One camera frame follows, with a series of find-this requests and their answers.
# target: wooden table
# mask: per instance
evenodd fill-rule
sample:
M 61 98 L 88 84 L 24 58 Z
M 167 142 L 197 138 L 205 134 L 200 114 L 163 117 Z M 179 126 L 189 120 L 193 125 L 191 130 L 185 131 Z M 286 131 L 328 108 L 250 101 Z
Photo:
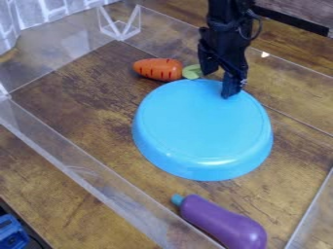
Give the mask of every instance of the wooden table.
M 187 8 L 189 0 L 141 3 L 204 25 L 205 1 L 197 1 L 197 11 Z M 252 47 L 333 75 L 331 45 L 327 38 L 266 19 Z M 300 71 L 295 71 L 279 91 L 274 85 L 262 89 L 255 79 L 262 70 L 271 69 L 254 64 L 247 91 L 266 106 L 271 119 L 271 155 L 252 173 L 235 180 L 193 182 L 153 167 L 131 141 L 137 104 L 159 86 L 129 69 L 132 61 L 147 56 L 112 42 L 11 97 L 169 210 L 175 212 L 168 201 L 173 193 L 201 195 L 251 216 L 268 233 L 267 248 L 283 248 L 331 167 L 331 86 L 296 81 Z M 0 59 L 10 61 L 10 54 Z M 0 194 L 54 248 L 159 248 L 2 126 L 0 132 Z M 318 234 L 308 248 L 331 248 L 319 247 L 326 235 Z

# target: orange carrot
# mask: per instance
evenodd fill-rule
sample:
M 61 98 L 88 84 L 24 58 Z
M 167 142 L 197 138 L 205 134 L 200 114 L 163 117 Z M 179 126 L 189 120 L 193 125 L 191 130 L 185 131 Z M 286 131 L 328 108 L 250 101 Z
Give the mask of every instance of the orange carrot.
M 171 58 L 137 60 L 132 69 L 139 75 L 163 82 L 171 82 L 181 78 L 181 63 Z

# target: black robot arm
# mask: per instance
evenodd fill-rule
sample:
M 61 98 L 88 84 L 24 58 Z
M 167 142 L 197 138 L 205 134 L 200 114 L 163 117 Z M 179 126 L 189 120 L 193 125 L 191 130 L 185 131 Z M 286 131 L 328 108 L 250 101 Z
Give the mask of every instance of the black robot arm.
M 244 50 L 262 31 L 262 21 L 251 11 L 252 0 L 208 0 L 207 25 L 201 27 L 197 56 L 204 75 L 217 66 L 224 70 L 221 97 L 236 94 L 247 83 Z M 254 19 L 259 29 L 252 35 Z

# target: blue plate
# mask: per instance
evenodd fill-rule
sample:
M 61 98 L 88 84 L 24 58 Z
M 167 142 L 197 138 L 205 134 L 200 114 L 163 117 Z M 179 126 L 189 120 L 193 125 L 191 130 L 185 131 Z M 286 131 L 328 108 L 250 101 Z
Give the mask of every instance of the blue plate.
M 137 108 L 132 139 L 161 170 L 219 181 L 254 170 L 266 159 L 272 133 L 266 111 L 243 91 L 220 97 L 221 82 L 180 80 L 155 89 Z

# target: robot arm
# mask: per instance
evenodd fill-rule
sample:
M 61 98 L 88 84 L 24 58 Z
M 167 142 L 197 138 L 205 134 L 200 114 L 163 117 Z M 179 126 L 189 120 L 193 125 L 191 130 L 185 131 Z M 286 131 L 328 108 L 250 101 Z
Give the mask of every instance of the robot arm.
M 248 65 L 244 50 L 262 31 L 259 17 L 250 10 L 252 0 L 208 0 L 207 25 L 201 27 L 197 56 L 204 75 L 217 66 L 224 70 L 221 97 L 236 94 L 247 83 Z M 259 29 L 252 33 L 252 21 Z

